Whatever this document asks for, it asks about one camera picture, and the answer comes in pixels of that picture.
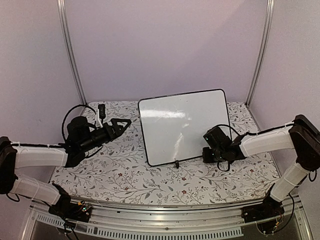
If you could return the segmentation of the white whiteboard black frame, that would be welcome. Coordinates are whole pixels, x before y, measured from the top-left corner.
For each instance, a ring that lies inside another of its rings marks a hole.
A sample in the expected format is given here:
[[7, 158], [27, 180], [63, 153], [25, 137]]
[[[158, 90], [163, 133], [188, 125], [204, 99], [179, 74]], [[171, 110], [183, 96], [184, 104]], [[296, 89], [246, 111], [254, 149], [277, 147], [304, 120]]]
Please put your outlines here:
[[230, 125], [223, 89], [143, 98], [138, 112], [146, 160], [157, 167], [202, 156], [205, 133]]

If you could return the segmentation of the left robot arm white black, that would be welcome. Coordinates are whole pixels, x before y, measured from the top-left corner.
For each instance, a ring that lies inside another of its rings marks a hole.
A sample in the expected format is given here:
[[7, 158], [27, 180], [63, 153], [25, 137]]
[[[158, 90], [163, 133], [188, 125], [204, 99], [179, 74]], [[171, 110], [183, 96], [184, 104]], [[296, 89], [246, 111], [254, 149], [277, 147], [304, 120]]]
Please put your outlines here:
[[12, 142], [0, 138], [0, 193], [36, 199], [54, 206], [63, 216], [74, 213], [70, 195], [59, 185], [41, 182], [16, 170], [28, 167], [73, 168], [87, 158], [87, 152], [121, 137], [131, 120], [113, 118], [110, 123], [94, 125], [84, 116], [75, 117], [67, 125], [68, 136], [59, 145]]

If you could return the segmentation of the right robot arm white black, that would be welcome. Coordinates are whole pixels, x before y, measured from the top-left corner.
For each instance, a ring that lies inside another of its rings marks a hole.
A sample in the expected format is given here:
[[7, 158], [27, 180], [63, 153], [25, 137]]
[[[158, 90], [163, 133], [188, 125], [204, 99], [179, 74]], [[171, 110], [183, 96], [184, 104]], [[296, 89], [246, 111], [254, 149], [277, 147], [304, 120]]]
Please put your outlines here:
[[234, 140], [221, 128], [222, 125], [216, 125], [203, 135], [208, 144], [202, 149], [205, 163], [232, 164], [258, 154], [286, 149], [296, 153], [294, 163], [268, 190], [264, 203], [259, 206], [258, 213], [262, 218], [274, 214], [278, 210], [278, 203], [320, 167], [320, 131], [302, 114], [282, 126], [238, 134]]

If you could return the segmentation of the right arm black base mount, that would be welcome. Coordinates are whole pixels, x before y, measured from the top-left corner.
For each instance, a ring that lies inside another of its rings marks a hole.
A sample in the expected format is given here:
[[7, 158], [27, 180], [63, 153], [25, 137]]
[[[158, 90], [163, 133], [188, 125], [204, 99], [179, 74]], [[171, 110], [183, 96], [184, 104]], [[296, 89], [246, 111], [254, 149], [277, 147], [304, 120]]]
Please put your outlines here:
[[267, 196], [262, 203], [245, 206], [241, 209], [241, 217], [245, 223], [260, 221], [285, 213], [282, 202], [278, 202]]

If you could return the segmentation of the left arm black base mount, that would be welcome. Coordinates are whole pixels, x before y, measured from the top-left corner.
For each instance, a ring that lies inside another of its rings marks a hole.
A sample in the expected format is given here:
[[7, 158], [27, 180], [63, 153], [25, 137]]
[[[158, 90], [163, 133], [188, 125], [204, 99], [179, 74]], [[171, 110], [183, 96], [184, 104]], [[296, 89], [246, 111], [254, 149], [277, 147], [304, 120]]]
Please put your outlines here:
[[79, 202], [71, 202], [70, 198], [60, 198], [56, 204], [51, 205], [48, 212], [56, 215], [63, 220], [75, 220], [88, 223], [92, 214], [92, 205], [83, 200]]

